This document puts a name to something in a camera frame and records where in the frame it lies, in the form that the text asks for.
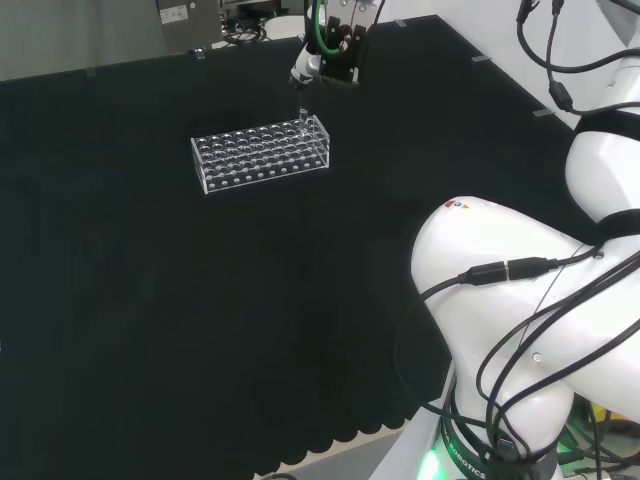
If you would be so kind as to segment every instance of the logo sticker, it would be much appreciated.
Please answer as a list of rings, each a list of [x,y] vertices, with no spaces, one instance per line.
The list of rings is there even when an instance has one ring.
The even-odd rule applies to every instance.
[[[462,203],[459,202],[457,200],[449,200],[447,203],[444,204],[445,207],[447,208],[461,208],[463,210],[467,210],[469,209],[469,205],[467,205],[466,203]]]

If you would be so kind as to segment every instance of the black table surface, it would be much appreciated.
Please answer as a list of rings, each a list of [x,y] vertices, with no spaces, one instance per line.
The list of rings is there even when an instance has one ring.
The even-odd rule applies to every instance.
[[[572,132],[437,17],[316,86],[331,168],[205,197],[189,138],[297,115],[298,39],[0,85],[0,477],[244,480],[415,412],[390,366],[429,214],[490,199],[592,239]],[[402,364],[436,398],[426,312]]]

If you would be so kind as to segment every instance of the black strap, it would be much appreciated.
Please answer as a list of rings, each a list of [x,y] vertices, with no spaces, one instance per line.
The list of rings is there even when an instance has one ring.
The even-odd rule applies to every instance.
[[[640,235],[640,208],[617,212],[598,222],[601,240]]]
[[[448,408],[449,405],[445,403],[444,409]],[[489,465],[484,464],[478,455],[460,440],[450,419],[442,417],[440,432],[451,460],[468,480],[489,480]]]
[[[449,397],[444,403],[444,410],[451,413],[458,413],[455,407],[455,393],[451,391]],[[533,460],[510,460],[505,461],[499,456],[492,455],[488,446],[484,445],[466,424],[456,422],[456,426],[460,430],[462,436],[467,440],[480,455],[485,456],[489,460],[487,464],[485,459],[471,451],[458,437],[453,422],[446,417],[442,417],[440,422],[440,431],[447,448],[447,452],[453,460],[453,463],[469,480],[522,480],[530,478],[532,480],[551,480],[558,464],[558,452],[556,451],[554,442],[539,452],[537,459]]]
[[[621,110],[585,115],[575,132],[576,135],[583,132],[613,133],[640,142],[640,115]]]

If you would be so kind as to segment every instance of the green cable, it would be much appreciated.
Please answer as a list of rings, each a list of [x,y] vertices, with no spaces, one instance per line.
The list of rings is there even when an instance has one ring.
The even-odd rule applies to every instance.
[[[336,48],[335,50],[329,49],[329,47],[325,45],[324,40],[322,39],[322,35],[320,34],[320,7],[321,6],[322,6],[322,1],[316,0],[315,31],[316,31],[316,40],[317,40],[318,46],[320,47],[320,50],[322,50],[322,53],[324,53],[325,55],[340,55],[340,49],[339,48]]]

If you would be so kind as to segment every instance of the green light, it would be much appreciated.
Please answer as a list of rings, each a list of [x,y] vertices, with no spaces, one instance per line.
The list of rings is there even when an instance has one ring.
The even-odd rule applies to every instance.
[[[427,455],[425,455],[422,460],[422,465],[420,465],[420,471],[418,472],[417,480],[434,480],[440,471],[440,462],[438,462],[438,457],[436,456],[436,452],[431,450]]]

